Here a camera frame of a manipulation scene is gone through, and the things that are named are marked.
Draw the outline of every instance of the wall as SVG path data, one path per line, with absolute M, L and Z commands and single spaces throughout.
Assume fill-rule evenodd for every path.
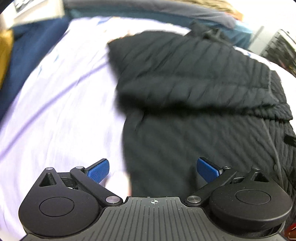
M 264 30 L 250 46 L 250 50 L 260 54 L 272 36 L 279 30 L 289 31 L 296 39 L 296 3 L 293 0 L 228 0 L 244 14 L 254 33 L 261 26 Z
M 61 0 L 35 0 L 22 11 L 17 13 L 11 3 L 1 14 L 0 21 L 4 22 L 6 28 L 15 24 L 33 22 L 36 20 L 61 17 L 64 15 Z

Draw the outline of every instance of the bed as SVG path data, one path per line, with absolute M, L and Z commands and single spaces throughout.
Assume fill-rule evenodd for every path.
M 121 142 L 126 117 L 117 107 L 117 76 L 109 64 L 107 43 L 146 30 L 189 32 L 184 26 L 164 22 L 126 17 L 71 21 L 62 39 L 32 71 L 2 120 L 1 230 L 15 239 L 25 235 L 18 208 L 46 167 L 67 172 L 107 158 L 110 172 L 102 185 L 123 199 L 130 195 Z M 262 57 L 237 50 L 277 71 L 292 113 L 296 113 L 295 78 Z

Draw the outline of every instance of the blue finger pad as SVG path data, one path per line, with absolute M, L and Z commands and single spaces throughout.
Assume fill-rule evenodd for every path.
M 95 182 L 100 183 L 108 175 L 109 168 L 109 161 L 104 160 L 103 162 L 90 169 L 87 173 L 87 176 Z
M 196 170 L 207 183 L 212 182 L 219 176 L 219 171 L 217 169 L 200 158 L 196 162 Z

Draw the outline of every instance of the black puffer jacket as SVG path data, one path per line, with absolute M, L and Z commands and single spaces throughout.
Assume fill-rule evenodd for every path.
M 109 48 L 133 195 L 188 196 L 204 156 L 239 172 L 259 167 L 295 201 L 296 148 L 284 142 L 292 114 L 275 71 L 227 44 L 168 32 Z

